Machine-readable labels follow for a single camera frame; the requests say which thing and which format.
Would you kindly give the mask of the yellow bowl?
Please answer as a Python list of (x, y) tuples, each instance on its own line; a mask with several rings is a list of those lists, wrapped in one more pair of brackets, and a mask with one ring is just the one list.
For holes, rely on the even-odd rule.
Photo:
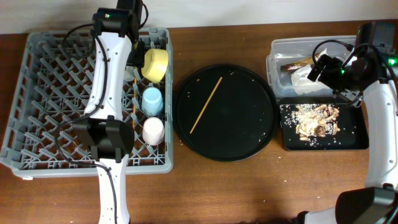
[(144, 55), (142, 75), (152, 83), (159, 83), (165, 76), (168, 64), (169, 54), (166, 50), (149, 49)]

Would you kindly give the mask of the blue plastic cup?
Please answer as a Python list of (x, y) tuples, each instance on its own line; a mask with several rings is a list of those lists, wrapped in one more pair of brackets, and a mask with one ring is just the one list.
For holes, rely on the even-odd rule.
[(149, 87), (144, 90), (141, 103), (142, 111), (148, 117), (161, 114), (164, 102), (161, 91), (156, 87)]

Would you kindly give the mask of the white napkin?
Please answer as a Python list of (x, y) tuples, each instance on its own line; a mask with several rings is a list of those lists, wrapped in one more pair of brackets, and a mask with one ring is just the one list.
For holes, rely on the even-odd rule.
[(308, 79), (308, 75), (314, 68), (314, 62), (311, 57), (298, 61), (297, 63), (301, 65), (301, 67), (291, 74), (291, 82), (294, 92), (296, 92), (298, 96), (321, 96), (330, 95), (332, 93), (332, 89), (326, 85), (319, 81), (313, 82)]

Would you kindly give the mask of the brown coffee sachet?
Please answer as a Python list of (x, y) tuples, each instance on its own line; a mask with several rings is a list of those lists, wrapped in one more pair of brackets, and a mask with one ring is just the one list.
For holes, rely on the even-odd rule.
[(285, 65), (281, 65), (280, 70), (281, 70), (281, 72), (294, 72), (302, 67), (305, 67), (307, 65), (313, 65), (313, 64), (314, 64), (314, 62), (312, 60), (312, 57), (308, 57), (308, 58), (303, 58), (296, 62), (291, 62), (291, 63), (287, 63)]

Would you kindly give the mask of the food scraps and rice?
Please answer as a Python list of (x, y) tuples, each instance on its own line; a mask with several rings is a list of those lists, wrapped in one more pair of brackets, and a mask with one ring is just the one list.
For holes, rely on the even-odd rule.
[(321, 139), (340, 132), (337, 119), (339, 107), (331, 104), (280, 105), (282, 124), (292, 128), (299, 141), (316, 146)]

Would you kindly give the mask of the pink plastic cup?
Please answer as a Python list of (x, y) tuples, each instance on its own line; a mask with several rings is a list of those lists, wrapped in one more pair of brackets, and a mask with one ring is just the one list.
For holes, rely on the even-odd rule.
[(164, 125), (159, 118), (146, 119), (143, 125), (142, 138), (148, 145), (159, 145), (164, 140), (164, 134)]

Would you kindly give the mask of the grey plate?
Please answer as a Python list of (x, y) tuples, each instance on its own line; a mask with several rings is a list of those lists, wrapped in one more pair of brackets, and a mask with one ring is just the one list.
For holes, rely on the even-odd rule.
[(124, 80), (127, 82), (131, 82), (135, 79), (134, 75), (135, 67), (126, 66), (124, 71)]

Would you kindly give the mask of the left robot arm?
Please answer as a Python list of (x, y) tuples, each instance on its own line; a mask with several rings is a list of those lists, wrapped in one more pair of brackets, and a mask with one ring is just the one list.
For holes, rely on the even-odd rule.
[(127, 158), (134, 145), (133, 127), (123, 121), (121, 97), (129, 60), (144, 63), (139, 43), (142, 1), (118, 1), (116, 8), (100, 8), (93, 15), (95, 70), (90, 98), (73, 128), (88, 146), (99, 179), (100, 223), (129, 223), (126, 202)]

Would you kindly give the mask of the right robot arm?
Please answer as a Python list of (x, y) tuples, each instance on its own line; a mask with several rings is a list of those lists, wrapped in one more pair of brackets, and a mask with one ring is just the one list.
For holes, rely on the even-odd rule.
[(357, 91), (350, 105), (366, 104), (369, 165), (366, 186), (343, 192), (336, 205), (319, 212), (300, 212), (294, 223), (397, 223), (397, 55), (395, 25), (369, 22), (359, 26), (355, 45), (342, 62), (322, 55), (308, 79), (334, 94)]

